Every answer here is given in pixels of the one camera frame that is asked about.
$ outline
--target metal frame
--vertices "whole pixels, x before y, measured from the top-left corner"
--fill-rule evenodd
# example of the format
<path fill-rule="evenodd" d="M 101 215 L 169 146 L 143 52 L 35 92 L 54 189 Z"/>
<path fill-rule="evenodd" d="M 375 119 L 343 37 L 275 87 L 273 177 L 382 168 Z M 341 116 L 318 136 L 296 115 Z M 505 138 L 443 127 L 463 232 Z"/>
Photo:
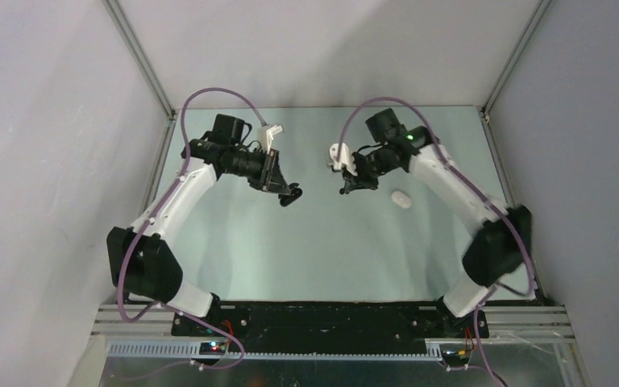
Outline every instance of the metal frame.
<path fill-rule="evenodd" d="M 130 54 L 136 60 L 139 70 L 146 78 L 152 92 L 156 96 L 165 115 L 168 117 L 167 130 L 161 141 L 156 162 L 151 171 L 151 180 L 143 201 L 145 208 L 156 196 L 158 184 L 167 158 L 168 146 L 171 142 L 176 125 L 176 115 L 169 102 L 160 81 L 142 49 L 139 39 L 134 33 L 127 16 L 125 15 L 119 0 L 103 0 L 108 14 L 113 19 L 119 34 L 127 45 Z M 487 101 L 479 108 L 480 121 L 488 141 L 488 146 L 496 166 L 497 175 L 500 179 L 502 190 L 509 204 L 515 204 L 515 197 L 507 173 L 504 168 L 496 140 L 489 125 L 489 113 L 494 107 L 501 91 L 515 69 L 516 63 L 526 49 L 526 45 L 534 35 L 538 25 L 552 4 L 551 0 L 540 0 L 535 7 L 530 21 L 527 23 L 520 39 L 511 52 L 501 75 L 497 78 Z M 136 313 L 143 306 L 128 305 L 130 313 Z M 552 344 L 555 355 L 559 359 L 559 367 L 562 372 L 564 383 L 568 386 L 589 386 L 591 382 L 585 372 L 582 357 L 577 348 L 575 336 L 571 329 L 566 310 L 562 306 L 486 306 L 484 308 L 490 337 L 484 339 L 484 344 Z M 202 340 L 210 341 L 211 338 L 183 338 L 172 337 L 173 314 L 162 309 L 148 311 L 141 321 L 134 324 L 126 324 L 119 317 L 115 304 L 100 305 L 96 321 L 91 332 L 92 338 L 98 337 L 106 340 L 106 356 L 150 356 L 150 357 L 189 357 L 193 354 L 193 345 Z M 432 348 L 432 353 L 421 356 L 403 356 L 403 360 L 436 360 L 441 345 L 463 344 L 463 339 L 433 338 L 427 339 L 426 344 Z M 139 347 L 122 347 L 122 345 L 134 345 Z M 187 348 L 183 353 L 168 354 L 166 348 Z M 333 360 L 335 356 L 313 356 L 313 360 Z M 297 356 L 287 354 L 251 354 L 252 359 L 268 360 L 293 360 L 300 359 Z M 373 356 L 360 356 L 355 360 L 378 360 Z"/>
<path fill-rule="evenodd" d="M 155 94 L 158 102 L 162 106 L 164 114 L 168 118 L 171 118 L 174 115 L 174 108 L 172 108 L 172 104 L 169 103 L 167 94 L 164 92 L 164 89 L 160 84 L 160 80 L 158 80 L 156 72 L 153 69 L 151 62 L 148 60 L 146 52 L 141 47 L 139 38 L 136 37 L 134 29 L 131 27 L 131 24 L 127 19 L 127 15 L 125 15 L 124 10 L 119 3 L 119 0 L 103 0 L 103 5 L 106 6 L 106 9 L 108 10 L 108 15 L 110 15 L 110 17 L 113 19 L 115 26 L 118 28 L 119 34 L 124 40 L 124 43 L 127 44 L 129 53 L 136 60 L 136 64 L 139 66 L 139 70 L 146 78 L 146 81 L 151 87 L 153 94 Z"/>
<path fill-rule="evenodd" d="M 125 305 L 130 314 L 142 310 L 145 305 Z M 434 306 L 420 306 L 420 310 L 435 310 Z M 483 308 L 488 321 L 490 338 L 487 344 L 546 344 L 575 343 L 571 322 L 563 306 L 486 306 Z M 108 339 L 141 339 L 184 341 L 173 337 L 174 313 L 153 308 L 138 322 L 126 324 L 120 318 L 115 304 L 103 304 L 98 308 L 91 335 L 105 335 Z M 189 338 L 189 341 L 210 341 L 208 338 Z M 433 338 L 431 344 L 463 344 L 463 338 Z"/>
<path fill-rule="evenodd" d="M 489 113 L 489 111 L 494 107 L 495 102 L 504 88 L 504 85 L 511 76 L 513 70 L 516 68 L 516 63 L 518 63 L 518 60 L 521 59 L 521 56 L 523 56 L 526 46 L 533 38 L 535 31 L 544 19 L 544 16 L 549 10 L 551 4 L 552 0 L 540 0 L 535 7 L 533 14 L 530 16 L 530 20 L 521 33 L 521 37 L 518 38 L 516 45 L 513 47 L 513 50 L 511 51 L 511 54 L 509 55 L 509 58 L 500 73 L 500 76 L 495 81 L 495 85 L 492 87 L 490 95 L 488 95 L 488 99 L 485 101 L 485 104 L 483 104 L 483 112 L 486 114 Z"/>

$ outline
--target robotic arm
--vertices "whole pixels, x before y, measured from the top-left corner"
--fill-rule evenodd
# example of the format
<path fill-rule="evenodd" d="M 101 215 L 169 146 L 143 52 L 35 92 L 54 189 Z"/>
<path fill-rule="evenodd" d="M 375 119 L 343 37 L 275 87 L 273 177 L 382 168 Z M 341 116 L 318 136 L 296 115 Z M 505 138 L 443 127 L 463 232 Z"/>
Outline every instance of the robotic arm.
<path fill-rule="evenodd" d="M 279 152 L 272 148 L 274 135 L 283 132 L 281 125 L 261 127 L 260 147 L 252 151 L 243 146 L 245 138 L 241 137 L 245 127 L 247 137 L 252 130 L 249 123 L 218 114 L 212 131 L 190 141 L 189 169 L 180 177 L 179 185 L 160 212 L 150 217 L 160 202 L 156 199 L 129 228 L 114 227 L 108 234 L 110 271 L 115 286 L 123 258 L 136 236 L 135 230 L 148 220 L 149 226 L 140 237 L 127 269 L 125 290 L 198 317 L 205 317 L 211 306 L 219 303 L 216 295 L 184 278 L 180 259 L 169 248 L 198 200 L 223 174 L 246 177 L 253 189 L 278 195 L 281 206 L 290 205 L 302 195 L 297 183 L 286 184 L 279 168 Z"/>
<path fill-rule="evenodd" d="M 473 235 L 462 258 L 464 273 L 442 297 L 445 308 L 455 317 L 469 314 L 495 282 L 523 263 L 515 239 L 489 203 L 482 202 L 450 171 L 449 166 L 456 166 L 455 162 L 441 145 L 440 154 L 436 153 L 434 141 L 425 127 L 407 131 L 392 109 L 373 115 L 366 124 L 377 145 L 361 147 L 350 154 L 347 145 L 342 144 L 340 158 L 338 144 L 329 149 L 329 165 L 334 172 L 343 175 L 344 187 L 340 193 L 377 189 L 378 177 L 398 168 L 424 181 Z M 361 154 L 366 148 L 376 150 Z M 447 159 L 447 165 L 441 163 L 440 156 Z M 496 198 L 489 200 L 516 227 L 524 244 L 530 248 L 530 211 L 524 206 L 508 208 Z"/>

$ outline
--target metal panel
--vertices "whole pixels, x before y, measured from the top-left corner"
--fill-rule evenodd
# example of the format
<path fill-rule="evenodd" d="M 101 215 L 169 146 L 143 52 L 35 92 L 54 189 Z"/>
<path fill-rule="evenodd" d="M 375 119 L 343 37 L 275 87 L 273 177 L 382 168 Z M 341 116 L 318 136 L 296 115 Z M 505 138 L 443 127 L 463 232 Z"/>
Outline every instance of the metal panel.
<path fill-rule="evenodd" d="M 224 356 L 201 355 L 199 348 L 207 340 L 135 340 L 116 339 L 108 348 L 108 357 L 151 357 L 171 359 L 236 359 L 240 352 L 229 352 Z M 288 353 L 261 353 L 247 352 L 247 360 L 388 360 L 388 361 L 440 361 L 442 354 L 440 345 L 430 343 L 425 354 L 409 355 L 325 355 L 325 354 L 288 354 Z"/>

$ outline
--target table surface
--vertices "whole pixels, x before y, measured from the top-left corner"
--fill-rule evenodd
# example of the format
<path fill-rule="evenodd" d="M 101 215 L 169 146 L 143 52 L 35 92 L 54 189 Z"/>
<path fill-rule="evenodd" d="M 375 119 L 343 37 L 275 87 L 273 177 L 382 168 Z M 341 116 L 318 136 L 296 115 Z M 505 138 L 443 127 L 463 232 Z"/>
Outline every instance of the table surface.
<path fill-rule="evenodd" d="M 360 112 L 347 133 L 352 149 L 373 144 L 364 121 L 384 109 Z M 393 108 L 408 129 L 420 125 L 405 108 Z M 186 219 L 174 246 L 185 276 L 226 300 L 402 301 L 442 296 L 463 271 L 461 256 L 471 237 L 463 224 L 422 181 L 403 170 L 380 179 L 377 191 L 340 195 L 343 180 L 326 166 L 328 147 L 353 108 L 261 109 L 285 132 L 274 140 L 288 183 L 303 196 L 279 206 L 276 196 L 255 191 L 241 177 L 223 175 Z M 423 107 L 448 152 L 488 194 L 504 198 L 488 142 L 473 106 Z M 210 130 L 216 114 L 259 126 L 250 110 L 188 110 L 189 138 Z M 169 145 L 160 177 L 161 194 L 181 163 L 180 124 Z M 390 199 L 394 190 L 412 198 L 403 210 Z M 521 266 L 505 279 L 527 287 Z M 500 290 L 493 299 L 516 299 Z"/>

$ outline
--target black mounting plate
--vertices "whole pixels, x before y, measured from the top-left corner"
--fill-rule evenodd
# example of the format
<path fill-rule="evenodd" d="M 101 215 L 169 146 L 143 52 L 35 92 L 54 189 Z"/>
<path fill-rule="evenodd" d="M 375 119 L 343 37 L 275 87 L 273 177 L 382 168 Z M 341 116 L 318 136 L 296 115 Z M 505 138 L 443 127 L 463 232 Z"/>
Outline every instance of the black mounting plate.
<path fill-rule="evenodd" d="M 228 320 L 248 352 L 292 354 L 420 354 L 426 338 L 463 338 L 472 318 L 450 318 L 436 302 L 222 302 Z M 479 312 L 481 337 L 489 336 Z M 173 336 L 219 337 L 175 314 Z"/>

